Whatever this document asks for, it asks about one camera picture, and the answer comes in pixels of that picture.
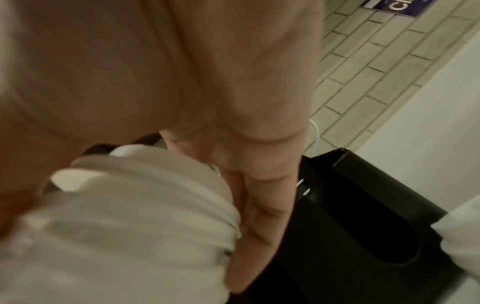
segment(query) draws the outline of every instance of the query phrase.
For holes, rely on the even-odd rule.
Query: black bin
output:
[[[465,276],[430,227],[446,212],[351,151],[304,157],[300,178],[276,257],[230,304],[433,304]]]

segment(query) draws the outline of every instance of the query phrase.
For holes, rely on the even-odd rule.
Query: white wall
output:
[[[480,193],[480,35],[357,152],[446,210]]]

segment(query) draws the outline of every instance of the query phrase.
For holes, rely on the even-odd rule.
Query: sign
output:
[[[434,1],[435,0],[366,0],[362,6],[366,9],[417,17]]]

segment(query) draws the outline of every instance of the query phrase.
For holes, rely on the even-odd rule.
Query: skin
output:
[[[275,254],[317,77],[318,0],[0,1],[0,228],[92,144],[161,130],[220,168],[242,213],[226,283]]]

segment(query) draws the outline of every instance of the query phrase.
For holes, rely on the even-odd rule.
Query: tiled floor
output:
[[[305,154],[358,149],[480,31],[480,0],[437,0],[421,17],[325,0],[325,32],[311,109],[321,131]]]

